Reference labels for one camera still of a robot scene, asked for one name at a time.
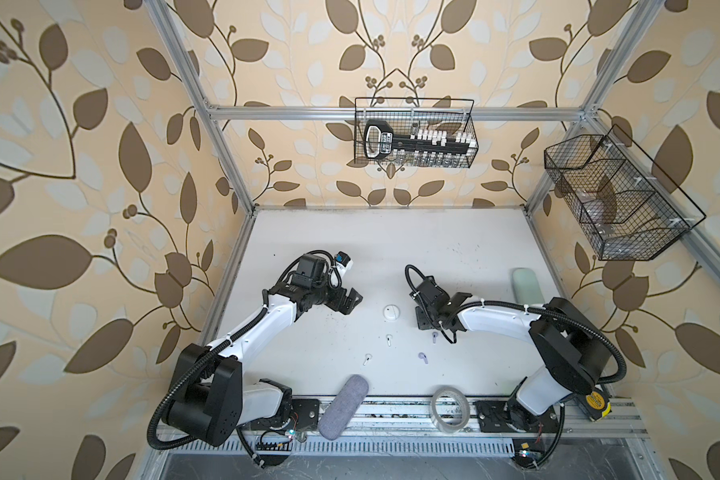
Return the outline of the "yellow black tape measure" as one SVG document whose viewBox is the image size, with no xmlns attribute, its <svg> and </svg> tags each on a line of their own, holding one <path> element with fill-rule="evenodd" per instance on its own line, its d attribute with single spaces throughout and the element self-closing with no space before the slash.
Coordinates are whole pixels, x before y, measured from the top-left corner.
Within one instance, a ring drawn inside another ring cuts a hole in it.
<svg viewBox="0 0 720 480">
<path fill-rule="evenodd" d="M 605 418 L 611 412 L 610 397 L 600 388 L 594 388 L 589 394 L 584 395 L 580 400 L 580 406 L 593 422 Z"/>
</svg>

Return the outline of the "black tool with white sockets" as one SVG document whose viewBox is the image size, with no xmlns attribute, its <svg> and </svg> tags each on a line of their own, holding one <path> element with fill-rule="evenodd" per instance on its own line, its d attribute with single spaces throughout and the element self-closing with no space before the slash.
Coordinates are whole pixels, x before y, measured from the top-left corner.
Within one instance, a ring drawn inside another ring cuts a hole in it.
<svg viewBox="0 0 720 480">
<path fill-rule="evenodd" d="M 412 124 L 395 131 L 383 120 L 366 123 L 360 137 L 363 154 L 371 160 L 388 161 L 467 161 L 477 153 L 478 141 L 470 132 L 422 129 Z"/>
</svg>

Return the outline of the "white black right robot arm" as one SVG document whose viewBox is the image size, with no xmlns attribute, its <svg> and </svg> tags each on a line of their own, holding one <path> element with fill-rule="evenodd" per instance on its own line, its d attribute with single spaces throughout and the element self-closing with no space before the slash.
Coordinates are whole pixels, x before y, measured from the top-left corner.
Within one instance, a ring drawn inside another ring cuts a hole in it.
<svg viewBox="0 0 720 480">
<path fill-rule="evenodd" d="M 404 275 L 419 329 L 435 330 L 451 345 L 460 332 L 488 332 L 534 345 L 543 366 L 518 384 L 501 413 L 516 431 L 538 428 L 555 405 L 586 397 L 627 374 L 618 347 L 566 299 L 555 297 L 541 306 L 475 300 L 467 292 L 449 295 L 414 265 L 406 265 Z"/>
</svg>

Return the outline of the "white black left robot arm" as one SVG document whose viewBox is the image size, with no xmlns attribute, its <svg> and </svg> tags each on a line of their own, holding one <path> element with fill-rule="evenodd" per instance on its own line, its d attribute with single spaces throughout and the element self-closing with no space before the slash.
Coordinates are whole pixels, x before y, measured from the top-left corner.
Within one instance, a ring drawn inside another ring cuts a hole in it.
<svg viewBox="0 0 720 480">
<path fill-rule="evenodd" d="M 263 290 L 261 307 L 240 325 L 207 345 L 185 347 L 149 420 L 148 445 L 170 450 L 201 441 L 218 447 L 249 422 L 289 420 L 291 389 L 267 379 L 247 382 L 245 364 L 314 306 L 350 314 L 363 300 L 343 284 L 352 265 L 343 251 L 309 251 Z"/>
</svg>

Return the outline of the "grey fabric glasses case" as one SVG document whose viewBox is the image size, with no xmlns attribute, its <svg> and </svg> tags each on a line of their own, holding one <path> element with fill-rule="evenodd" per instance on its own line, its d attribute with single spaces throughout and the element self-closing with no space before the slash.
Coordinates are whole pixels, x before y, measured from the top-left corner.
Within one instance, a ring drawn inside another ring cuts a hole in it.
<svg viewBox="0 0 720 480">
<path fill-rule="evenodd" d="M 327 440 L 337 440 L 362 405 L 369 389 L 369 383 L 364 377 L 349 377 L 320 418 L 319 434 Z"/>
</svg>

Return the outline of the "white round earbud case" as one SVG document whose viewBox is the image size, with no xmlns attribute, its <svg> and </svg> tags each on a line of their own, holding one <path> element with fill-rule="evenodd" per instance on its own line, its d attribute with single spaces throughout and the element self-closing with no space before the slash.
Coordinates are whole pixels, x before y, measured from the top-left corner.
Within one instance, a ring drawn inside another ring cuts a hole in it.
<svg viewBox="0 0 720 480">
<path fill-rule="evenodd" d="M 388 322 L 395 322 L 400 317 L 400 308 L 396 305 L 387 305 L 383 309 L 384 319 Z"/>
</svg>

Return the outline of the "green glasses case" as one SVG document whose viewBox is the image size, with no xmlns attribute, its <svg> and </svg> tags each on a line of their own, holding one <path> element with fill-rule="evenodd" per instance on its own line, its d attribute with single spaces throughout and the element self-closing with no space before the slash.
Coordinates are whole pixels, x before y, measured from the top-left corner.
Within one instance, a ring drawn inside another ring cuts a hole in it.
<svg viewBox="0 0 720 480">
<path fill-rule="evenodd" d="M 545 296 L 537 275 L 529 268 L 515 268 L 511 272 L 511 285 L 514 299 L 518 304 L 542 305 Z"/>
</svg>

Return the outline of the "clear tape roll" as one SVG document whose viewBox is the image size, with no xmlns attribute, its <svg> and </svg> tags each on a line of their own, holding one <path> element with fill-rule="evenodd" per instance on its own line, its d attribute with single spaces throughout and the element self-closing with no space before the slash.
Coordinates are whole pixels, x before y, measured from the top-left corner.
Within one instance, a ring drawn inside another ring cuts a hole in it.
<svg viewBox="0 0 720 480">
<path fill-rule="evenodd" d="M 452 435 L 466 428 L 470 421 L 470 404 L 459 390 L 442 386 L 429 403 L 430 420 L 440 433 Z"/>
</svg>

